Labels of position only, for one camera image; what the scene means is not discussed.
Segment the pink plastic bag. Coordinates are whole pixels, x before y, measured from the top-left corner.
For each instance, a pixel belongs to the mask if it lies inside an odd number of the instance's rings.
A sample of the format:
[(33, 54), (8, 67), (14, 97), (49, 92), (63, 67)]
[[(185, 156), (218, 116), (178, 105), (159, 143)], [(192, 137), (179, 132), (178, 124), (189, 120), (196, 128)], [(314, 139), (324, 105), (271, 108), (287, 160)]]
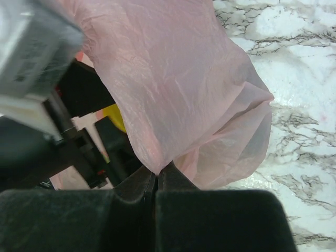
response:
[(61, 1), (115, 100), (138, 159), (202, 189), (250, 176), (266, 156), (273, 95), (211, 1)]

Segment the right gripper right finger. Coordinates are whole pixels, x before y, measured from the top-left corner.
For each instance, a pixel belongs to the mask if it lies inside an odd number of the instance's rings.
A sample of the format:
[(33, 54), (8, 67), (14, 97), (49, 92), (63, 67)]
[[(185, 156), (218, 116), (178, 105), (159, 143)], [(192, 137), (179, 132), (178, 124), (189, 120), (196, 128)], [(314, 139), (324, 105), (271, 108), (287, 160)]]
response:
[(202, 191), (174, 164), (157, 179), (157, 251), (296, 251), (284, 209), (273, 193)]

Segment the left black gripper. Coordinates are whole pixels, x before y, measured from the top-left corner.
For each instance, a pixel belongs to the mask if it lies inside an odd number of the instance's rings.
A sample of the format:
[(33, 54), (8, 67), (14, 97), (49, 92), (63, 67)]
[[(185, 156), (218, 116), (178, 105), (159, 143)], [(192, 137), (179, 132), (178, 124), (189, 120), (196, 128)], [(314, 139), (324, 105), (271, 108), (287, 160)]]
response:
[(127, 135), (109, 118), (94, 123), (107, 155), (100, 153), (86, 129), (77, 129), (82, 117), (115, 101), (96, 71), (74, 60), (45, 103), (61, 139), (7, 116), (1, 117), (1, 188), (43, 187), (54, 175), (73, 166), (90, 188), (106, 180), (117, 186), (141, 167)]

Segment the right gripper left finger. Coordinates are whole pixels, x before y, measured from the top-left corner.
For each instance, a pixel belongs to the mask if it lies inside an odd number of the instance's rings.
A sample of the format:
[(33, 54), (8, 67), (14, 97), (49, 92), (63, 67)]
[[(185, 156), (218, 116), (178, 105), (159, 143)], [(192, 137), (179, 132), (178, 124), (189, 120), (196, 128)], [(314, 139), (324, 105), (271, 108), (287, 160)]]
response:
[(151, 251), (156, 177), (140, 168), (111, 190), (8, 190), (1, 251)]

